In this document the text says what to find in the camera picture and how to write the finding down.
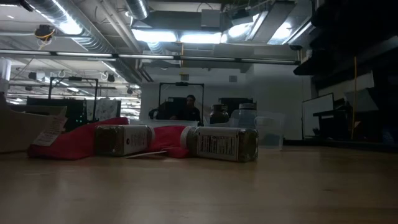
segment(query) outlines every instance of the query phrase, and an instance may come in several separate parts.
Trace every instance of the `white tag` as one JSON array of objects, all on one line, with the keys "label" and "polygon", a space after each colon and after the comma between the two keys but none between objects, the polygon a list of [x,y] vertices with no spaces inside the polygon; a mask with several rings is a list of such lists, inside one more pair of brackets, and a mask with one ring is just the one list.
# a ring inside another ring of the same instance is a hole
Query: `white tag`
[{"label": "white tag", "polygon": [[51,144],[61,134],[63,125],[67,122],[67,118],[62,116],[51,116],[45,129],[37,136],[33,144],[38,146],[51,146]]},{"label": "white tag", "polygon": [[238,160],[239,128],[200,128],[198,156],[229,161]]},{"label": "white tag", "polygon": [[148,146],[148,127],[128,125],[124,127],[124,154],[143,151]]}]

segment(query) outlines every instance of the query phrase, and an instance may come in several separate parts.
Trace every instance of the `fluorescent light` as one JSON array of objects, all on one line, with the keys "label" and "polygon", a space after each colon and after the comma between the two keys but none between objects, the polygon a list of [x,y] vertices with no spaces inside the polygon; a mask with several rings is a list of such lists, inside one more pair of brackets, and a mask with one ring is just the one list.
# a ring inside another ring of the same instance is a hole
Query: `fluorescent light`
[{"label": "fluorescent light", "polygon": [[218,62],[233,62],[235,58],[223,58],[223,57],[201,57],[201,56],[185,56],[181,55],[181,60],[211,60],[211,61],[218,61]]},{"label": "fluorescent light", "polygon": [[289,44],[293,43],[298,37],[300,37],[311,26],[312,26],[312,23],[309,22],[303,29],[301,29],[298,33],[294,34],[294,36],[290,40],[287,40],[287,41],[285,40],[285,42],[283,42],[282,44],[286,44],[286,42]]},{"label": "fluorescent light", "polygon": [[221,36],[220,42],[221,42],[221,43],[226,43],[227,41],[228,41],[227,35],[226,35],[226,34],[223,34],[223,35]]},{"label": "fluorescent light", "polygon": [[137,40],[145,42],[175,42],[177,38],[173,31],[158,31],[158,30],[137,30],[132,29],[132,33]]},{"label": "fluorescent light", "polygon": [[161,60],[173,60],[174,56],[171,55],[119,55],[121,58],[139,58],[139,59],[161,59]]},{"label": "fluorescent light", "polygon": [[105,62],[102,62],[105,66],[107,66],[112,72],[116,72],[116,69]]},{"label": "fluorescent light", "polygon": [[78,56],[78,57],[112,57],[112,54],[98,53],[75,53],[75,52],[57,52],[59,56]]},{"label": "fluorescent light", "polygon": [[243,35],[243,34],[249,32],[250,31],[250,27],[252,25],[253,25],[252,22],[248,22],[248,23],[245,23],[245,24],[239,24],[239,25],[233,26],[233,27],[231,27],[229,29],[228,34],[231,37],[239,37],[240,35]]},{"label": "fluorescent light", "polygon": [[290,37],[292,33],[292,25],[288,22],[284,22],[280,27],[275,31],[275,34],[268,41],[268,44],[281,44],[283,41]]},{"label": "fluorescent light", "polygon": [[34,51],[34,50],[0,50],[0,54],[50,55],[50,52],[45,52],[45,51]]},{"label": "fluorescent light", "polygon": [[185,34],[182,35],[180,41],[183,43],[193,43],[193,44],[219,44],[221,39],[221,33],[215,34]]},{"label": "fluorescent light", "polygon": [[76,88],[74,88],[74,87],[68,88],[68,90],[75,91],[75,92],[79,92],[79,90],[76,89]]}]

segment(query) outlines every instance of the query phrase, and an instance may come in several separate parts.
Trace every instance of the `whiteboard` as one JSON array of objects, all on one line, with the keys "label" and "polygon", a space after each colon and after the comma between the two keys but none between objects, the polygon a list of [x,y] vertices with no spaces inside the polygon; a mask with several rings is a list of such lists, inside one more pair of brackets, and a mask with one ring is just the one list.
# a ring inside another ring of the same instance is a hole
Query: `whiteboard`
[{"label": "whiteboard", "polygon": [[303,102],[303,130],[304,138],[315,136],[313,130],[319,129],[319,119],[314,113],[333,110],[333,94],[320,96]]}]

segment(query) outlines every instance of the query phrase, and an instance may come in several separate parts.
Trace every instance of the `desk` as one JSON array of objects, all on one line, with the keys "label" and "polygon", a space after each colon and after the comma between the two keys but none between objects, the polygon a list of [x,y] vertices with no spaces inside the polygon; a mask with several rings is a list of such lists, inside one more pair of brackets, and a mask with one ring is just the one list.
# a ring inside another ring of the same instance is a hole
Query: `desk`
[{"label": "desk", "polygon": [[261,150],[258,162],[0,155],[0,222],[398,223],[398,155]]}]

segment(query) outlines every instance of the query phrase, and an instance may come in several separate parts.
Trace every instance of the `bottle label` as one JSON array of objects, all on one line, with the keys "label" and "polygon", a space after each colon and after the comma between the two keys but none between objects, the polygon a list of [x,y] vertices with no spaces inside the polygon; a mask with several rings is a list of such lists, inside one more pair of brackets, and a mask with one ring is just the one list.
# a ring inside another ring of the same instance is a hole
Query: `bottle label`
[{"label": "bottle label", "polygon": [[238,161],[239,128],[199,128],[198,156]]},{"label": "bottle label", "polygon": [[124,128],[124,155],[140,152],[148,146],[148,127],[126,125]]}]

